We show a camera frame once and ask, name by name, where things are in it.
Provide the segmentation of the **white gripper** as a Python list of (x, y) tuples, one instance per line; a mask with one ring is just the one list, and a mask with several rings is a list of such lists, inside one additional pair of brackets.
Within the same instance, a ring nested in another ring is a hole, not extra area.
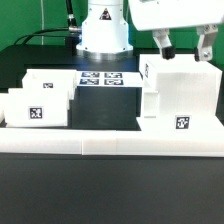
[(175, 57), (175, 48), (164, 28), (196, 27), (199, 36), (194, 56), (197, 62), (213, 58), (218, 34), (216, 24), (224, 23), (224, 0), (128, 0), (134, 26), (153, 30), (153, 39), (163, 59)]

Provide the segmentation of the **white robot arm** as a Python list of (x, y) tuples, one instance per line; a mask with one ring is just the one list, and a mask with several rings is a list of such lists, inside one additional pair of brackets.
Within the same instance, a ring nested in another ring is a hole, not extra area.
[[(128, 5), (135, 28), (152, 32), (162, 58), (175, 56), (170, 29), (194, 27), (199, 35), (195, 59), (212, 59), (218, 26), (224, 24), (224, 0), (128, 0)], [(77, 50), (99, 58), (132, 49), (128, 23), (123, 17), (123, 0), (88, 0), (88, 15), (82, 23), (82, 40)]]

